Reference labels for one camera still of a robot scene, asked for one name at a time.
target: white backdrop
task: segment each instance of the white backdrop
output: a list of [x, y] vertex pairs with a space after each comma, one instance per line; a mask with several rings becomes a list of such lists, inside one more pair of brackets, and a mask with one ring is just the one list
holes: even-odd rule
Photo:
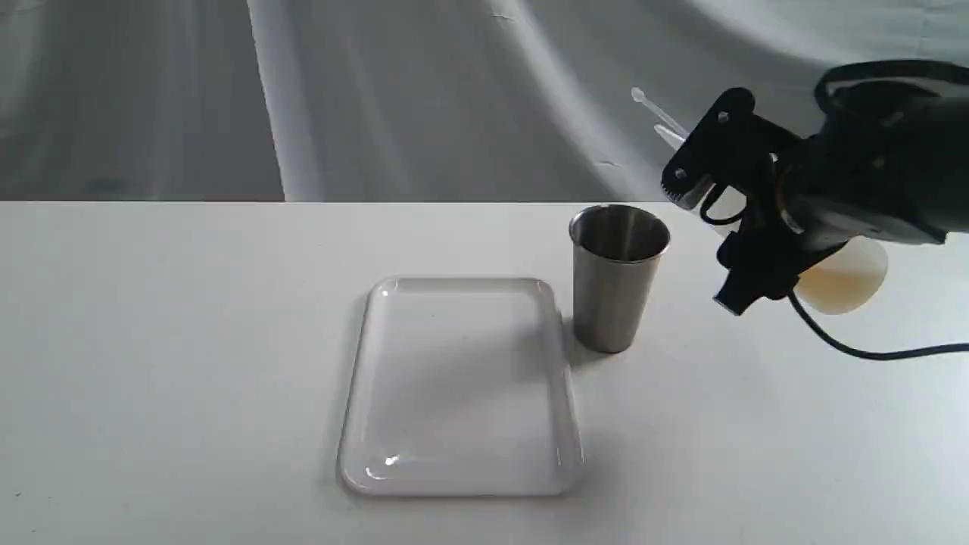
[[662, 199], [724, 89], [969, 63], [964, 0], [0, 0], [0, 198]]

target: white table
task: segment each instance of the white table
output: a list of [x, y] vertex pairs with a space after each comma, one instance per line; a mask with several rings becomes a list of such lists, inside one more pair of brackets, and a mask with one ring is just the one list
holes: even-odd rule
[[[374, 500], [335, 452], [363, 295], [534, 275], [571, 312], [578, 205], [0, 205], [0, 543], [969, 542], [969, 357], [873, 363], [785, 303], [710, 298], [672, 205], [637, 344], [575, 370], [586, 477], [544, 500]], [[823, 323], [969, 338], [969, 243], [892, 246]]]

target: stainless steel cup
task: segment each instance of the stainless steel cup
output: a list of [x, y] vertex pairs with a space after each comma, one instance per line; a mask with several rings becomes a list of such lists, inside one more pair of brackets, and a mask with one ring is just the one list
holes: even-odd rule
[[586, 208], [572, 218], [573, 325], [590, 350], [614, 354], [633, 344], [670, 230], [626, 205]]

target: cup rim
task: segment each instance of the cup rim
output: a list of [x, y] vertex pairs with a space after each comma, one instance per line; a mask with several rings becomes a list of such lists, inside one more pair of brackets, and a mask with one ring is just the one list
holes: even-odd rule
[[[651, 219], [653, 219], [654, 221], [656, 221], [657, 223], [659, 223], [660, 225], [662, 225], [663, 226], [663, 231], [666, 233], [666, 243], [663, 244], [663, 248], [660, 251], [658, 251], [658, 252], [656, 252], [656, 253], [654, 253], [652, 255], [648, 255], [648, 256], [646, 256], [646, 257], [644, 257], [642, 259], [638, 259], [636, 261], [630, 261], [630, 260], [611, 259], [609, 257], [599, 255], [598, 253], [596, 253], [596, 252], [590, 250], [589, 248], [585, 247], [584, 245], [582, 245], [578, 240], [576, 240], [576, 224], [579, 221], [581, 221], [581, 219], [586, 214], [592, 213], [593, 211], [596, 211], [596, 210], [606, 209], [606, 208], [625, 208], [625, 209], [635, 210], [636, 213], [645, 214], [645, 215], [649, 216]], [[588, 253], [590, 255], [593, 255], [593, 256], [595, 256], [595, 257], [597, 257], [599, 259], [602, 259], [604, 261], [608, 261], [608, 262], [614, 263], [616, 265], [637, 265], [639, 263], [645, 263], [645, 262], [648, 262], [648, 261], [655, 261], [655, 260], [659, 259], [663, 254], [665, 254], [666, 251], [667, 251], [667, 249], [670, 248], [670, 242], [672, 241], [672, 234], [670, 233], [670, 227], [667, 226], [666, 222], [664, 222], [656, 214], [654, 214], [652, 212], [649, 212], [648, 210], [644, 210], [644, 209], [639, 208], [639, 207], [633, 207], [633, 206], [630, 206], [630, 205], [618, 204], [618, 203], [612, 203], [612, 204], [611, 203], [605, 203], [605, 204], [593, 205], [591, 207], [583, 208], [576, 215], [572, 216], [572, 219], [569, 220], [569, 238], [572, 239], [572, 246], [574, 246], [576, 248], [579, 248], [582, 251], [584, 251], [584, 252], [586, 252], [586, 253]]]

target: white plastic tray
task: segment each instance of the white plastic tray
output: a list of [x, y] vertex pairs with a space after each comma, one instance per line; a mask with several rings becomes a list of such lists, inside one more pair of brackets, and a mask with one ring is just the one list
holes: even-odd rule
[[373, 496], [551, 496], [581, 470], [562, 322], [534, 278], [370, 292], [339, 457]]

